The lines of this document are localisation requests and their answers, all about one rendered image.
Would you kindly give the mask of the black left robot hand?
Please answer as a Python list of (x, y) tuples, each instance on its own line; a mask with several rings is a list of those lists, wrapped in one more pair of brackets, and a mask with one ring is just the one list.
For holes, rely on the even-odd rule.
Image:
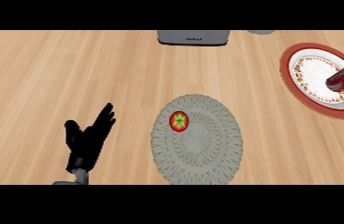
[(70, 148), (68, 172), (73, 172), (73, 170), (79, 168), (86, 171), (93, 169), (114, 123), (115, 117), (111, 103), (108, 103), (101, 110), (93, 125), (86, 129), (80, 128), (74, 120), (67, 121), (67, 144)]

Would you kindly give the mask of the grey round woven placemat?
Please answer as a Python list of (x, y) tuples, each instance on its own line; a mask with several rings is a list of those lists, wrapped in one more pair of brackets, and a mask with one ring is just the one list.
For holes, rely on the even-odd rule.
[[(173, 131), (170, 116), (188, 114), (188, 129)], [(226, 185), (239, 169), (244, 140), (225, 105), (211, 97), (177, 97), (161, 109), (151, 132), (157, 169), (173, 185)]]

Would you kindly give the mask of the red-rimmed white floral plate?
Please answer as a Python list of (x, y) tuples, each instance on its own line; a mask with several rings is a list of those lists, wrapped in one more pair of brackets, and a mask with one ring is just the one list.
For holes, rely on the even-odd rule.
[(300, 102), (322, 115), (344, 120), (344, 91), (327, 79), (344, 68), (344, 53), (316, 43), (293, 45), (281, 56), (284, 83)]

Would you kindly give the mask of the dark red object on plate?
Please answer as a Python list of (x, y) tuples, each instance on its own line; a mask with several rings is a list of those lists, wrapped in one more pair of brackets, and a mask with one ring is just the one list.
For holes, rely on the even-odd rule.
[(327, 79), (325, 85), (334, 92), (344, 91), (344, 68)]

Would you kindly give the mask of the grey box appliance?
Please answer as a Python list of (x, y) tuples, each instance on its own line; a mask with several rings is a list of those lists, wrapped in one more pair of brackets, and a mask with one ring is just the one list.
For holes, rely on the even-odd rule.
[(163, 45), (225, 46), (229, 30), (158, 30), (157, 39)]

